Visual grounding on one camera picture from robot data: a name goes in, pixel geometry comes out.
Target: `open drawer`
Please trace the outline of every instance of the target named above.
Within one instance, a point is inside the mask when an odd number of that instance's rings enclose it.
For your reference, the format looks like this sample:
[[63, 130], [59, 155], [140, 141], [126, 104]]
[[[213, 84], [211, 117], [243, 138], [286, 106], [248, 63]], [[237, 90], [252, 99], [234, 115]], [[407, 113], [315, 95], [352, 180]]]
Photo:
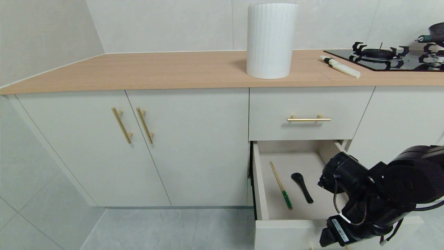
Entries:
[[[345, 151], [337, 141], [255, 141], [253, 142], [253, 183], [257, 214], [255, 250], [309, 250], [322, 249], [319, 244], [326, 219], [336, 215], [333, 194], [317, 186], [325, 164], [337, 153]], [[281, 179], [293, 209], [289, 210], [270, 161]], [[309, 204], [291, 179], [291, 174], [303, 175], [305, 185], [314, 200]], [[340, 209], [347, 196], [338, 195]], [[379, 245], [379, 238], [372, 238], [348, 246], [349, 249], [394, 249], [423, 223], [412, 216], [404, 222], [396, 236], [386, 245]], [[338, 243], [324, 249], [346, 249]]]

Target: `white label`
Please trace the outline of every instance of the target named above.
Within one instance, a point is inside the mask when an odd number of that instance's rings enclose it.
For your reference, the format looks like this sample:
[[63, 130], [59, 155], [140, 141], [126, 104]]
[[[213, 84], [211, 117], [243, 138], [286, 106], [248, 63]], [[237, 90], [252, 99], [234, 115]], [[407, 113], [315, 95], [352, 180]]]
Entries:
[[339, 235], [341, 236], [342, 240], [344, 242], [348, 242], [349, 238], [347, 237], [347, 235], [345, 234], [344, 230], [342, 229], [341, 225], [339, 225], [339, 222], [337, 222], [336, 219], [332, 220], [333, 225], [336, 227], [336, 230], [339, 232]]

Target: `drawer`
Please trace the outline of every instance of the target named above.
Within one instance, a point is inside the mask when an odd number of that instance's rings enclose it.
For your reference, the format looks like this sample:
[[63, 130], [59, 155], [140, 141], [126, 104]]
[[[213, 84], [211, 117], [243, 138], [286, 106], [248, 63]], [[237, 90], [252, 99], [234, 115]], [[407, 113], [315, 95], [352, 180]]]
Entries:
[[[250, 141], [352, 139], [374, 87], [251, 88]], [[331, 118], [330, 121], [287, 121]]]
[[[253, 142], [253, 183], [255, 209], [257, 214], [255, 250], [309, 250], [322, 249], [319, 244], [321, 231], [326, 219], [336, 215], [333, 194], [317, 186], [322, 170], [330, 158], [344, 151], [337, 141], [254, 141]], [[286, 190], [293, 209], [289, 210], [278, 182], [270, 167], [273, 162]], [[292, 173], [303, 175], [307, 189], [314, 200], [308, 204], [299, 186], [291, 179]], [[348, 198], [337, 197], [337, 205], [344, 207]], [[354, 249], [394, 249], [419, 226], [418, 216], [406, 217], [403, 225], [383, 247], [379, 238], [372, 238], [350, 244]], [[345, 249], [338, 243], [323, 249]]]

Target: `kitchen counter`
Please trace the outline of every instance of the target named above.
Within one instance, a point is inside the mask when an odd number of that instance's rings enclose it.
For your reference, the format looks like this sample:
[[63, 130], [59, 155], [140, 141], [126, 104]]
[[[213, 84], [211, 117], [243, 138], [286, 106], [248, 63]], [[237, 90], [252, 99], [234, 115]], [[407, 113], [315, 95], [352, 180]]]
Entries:
[[444, 86], [441, 73], [361, 72], [355, 79], [330, 68], [322, 50], [295, 50], [289, 76], [264, 80], [246, 74], [245, 51], [104, 54], [7, 85], [0, 94], [122, 89], [197, 89], [322, 86]]

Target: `cable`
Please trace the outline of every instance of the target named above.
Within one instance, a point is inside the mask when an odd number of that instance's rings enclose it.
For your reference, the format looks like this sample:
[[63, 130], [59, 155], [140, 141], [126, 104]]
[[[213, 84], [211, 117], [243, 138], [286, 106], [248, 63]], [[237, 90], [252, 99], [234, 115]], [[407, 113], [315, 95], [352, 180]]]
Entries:
[[428, 211], [428, 210], [432, 210], [432, 209], [438, 208], [438, 207], [440, 207], [442, 205], [444, 205], [444, 201], [440, 201], [439, 203], [434, 204], [432, 206], [428, 206], [428, 207], [415, 208], [415, 210], [413, 210], [413, 211]]
[[399, 220], [398, 221], [398, 224], [396, 224], [396, 226], [395, 226], [395, 230], [393, 230], [393, 233], [392, 233], [392, 235], [390, 235], [388, 238], [387, 238], [387, 241], [390, 241], [392, 238], [393, 238], [393, 236], [395, 236], [395, 234], [396, 234], [396, 232], [399, 230], [399, 228], [401, 227], [401, 224], [402, 224], [402, 221], [404, 220], [404, 218], [402, 218], [401, 220]]
[[337, 204], [336, 204], [336, 196], [337, 196], [337, 180], [336, 178], [334, 179], [334, 194], [333, 194], [333, 204], [334, 204], [334, 208], [336, 209], [336, 212], [344, 219], [346, 220], [348, 223], [355, 225], [355, 226], [359, 226], [362, 223], [365, 222], [365, 219], [367, 218], [367, 199], [365, 200], [365, 204], [364, 204], [364, 217], [362, 218], [362, 221], [360, 223], [353, 223], [350, 220], [348, 220], [338, 209]]

